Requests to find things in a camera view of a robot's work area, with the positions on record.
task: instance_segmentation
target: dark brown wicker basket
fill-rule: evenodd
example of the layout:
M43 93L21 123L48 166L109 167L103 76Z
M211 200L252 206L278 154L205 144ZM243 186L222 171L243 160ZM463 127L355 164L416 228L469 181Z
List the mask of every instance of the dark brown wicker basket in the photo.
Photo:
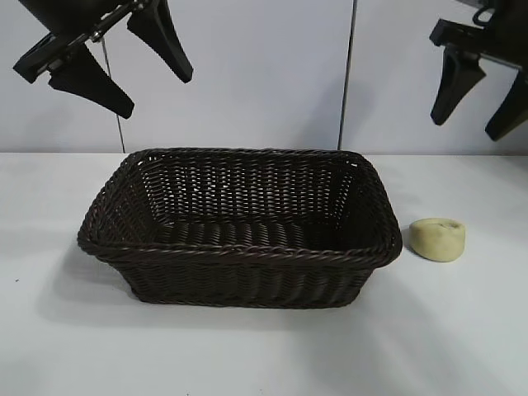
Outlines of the dark brown wicker basket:
M145 302L297 309L349 304L402 250L361 155L271 149L134 153L78 243Z

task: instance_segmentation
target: robotic arm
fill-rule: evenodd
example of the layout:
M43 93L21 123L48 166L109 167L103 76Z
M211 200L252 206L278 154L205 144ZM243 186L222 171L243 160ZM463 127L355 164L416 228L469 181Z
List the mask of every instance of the robotic arm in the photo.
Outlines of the robotic arm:
M129 118L134 103L104 72L86 46L130 15L128 29L184 82L192 66L172 24L167 0L19 0L49 34L14 69L29 83L48 71L53 89L69 92Z
M52 88L94 101L129 118L134 103L93 58L85 42L99 41L130 15L129 30L149 45L184 82L192 78L167 0L19 0L49 30L14 69L33 83L51 75ZM486 77L481 58L516 68L517 79L486 131L499 140L528 120L528 1L459 0L479 7L474 26L440 19L432 42L444 46L444 70L431 117L444 124L460 101ZM492 12L489 20L485 12Z
M480 7L473 18L475 26L440 19L431 41L445 46L444 70L431 117L444 124L465 95L486 73L481 58L490 59L518 70L516 81L486 132L499 140L528 120L528 1L461 0ZM485 20L485 12L491 12Z

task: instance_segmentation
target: white table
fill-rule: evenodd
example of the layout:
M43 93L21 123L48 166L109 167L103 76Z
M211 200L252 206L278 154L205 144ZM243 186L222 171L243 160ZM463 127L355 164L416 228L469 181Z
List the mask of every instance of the white table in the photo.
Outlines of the white table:
M467 251L308 312L132 298L75 244L122 158L0 154L2 396L528 394L528 158L371 157L403 227L459 219Z

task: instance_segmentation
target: wicker basket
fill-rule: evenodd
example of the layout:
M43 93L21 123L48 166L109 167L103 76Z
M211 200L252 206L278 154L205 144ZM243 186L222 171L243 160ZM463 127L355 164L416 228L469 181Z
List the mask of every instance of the wicker basket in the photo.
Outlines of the wicker basket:
M145 302L293 309L349 304L402 250L361 155L205 148L131 154L78 243Z

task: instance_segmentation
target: basket rim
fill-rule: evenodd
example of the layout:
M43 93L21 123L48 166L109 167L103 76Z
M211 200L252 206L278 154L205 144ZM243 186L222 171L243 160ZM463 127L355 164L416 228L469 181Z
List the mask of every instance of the basket rim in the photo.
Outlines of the basket rim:
M379 243L374 246L353 248L349 250L310 250L310 249L298 249L294 247L284 246L252 246L252 245L195 245L185 243L137 243L127 241L115 241L108 242L99 238L94 238L93 229L87 223L88 215L92 212L92 209L103 196L105 200L110 201L113 196L113 191L119 189L124 183L126 183L125 177L131 167L136 163L141 162L144 158L151 154L185 154L185 153L210 153L210 154L223 154L223 153L234 153L237 155L270 155L271 157L282 157L282 156L295 156L301 158L318 157L321 156L333 158L333 159L350 159L355 162L361 163L362 166L370 167L375 172L376 170L372 164L361 154L354 153L351 151L336 151L336 150L321 150L321 149L280 149L280 148L148 148L135 153L131 153L127 158L123 160L118 169L115 170L110 180L102 187L97 194L97 197L92 202L90 209L88 210L85 220L82 223L82 227L78 232L78 243L88 253L100 256L101 251L108 254L112 252L120 252L130 254L144 254L145 257L151 262L155 261L156 256L162 260L161 257L166 255L179 256L179 257L192 257L196 259L201 257L205 262L231 262L233 259L239 258L240 260L247 260L249 257L253 260L262 259L263 261L280 260L281 262L287 262L290 260L303 260L306 262L313 263L344 263L344 262L357 262L358 264L365 263L365 268L371 268L372 265L368 265L368 262L372 261L376 263L376 267L384 266L389 264L394 258L396 258L403 248L403 242L401 234L384 234L384 237L389 235L389 238L383 238ZM381 181L378 181L380 187L384 189ZM393 215L393 219L387 219L387 223L390 226L394 226L399 230L398 221ZM387 263L380 263L380 254L383 253L387 259Z

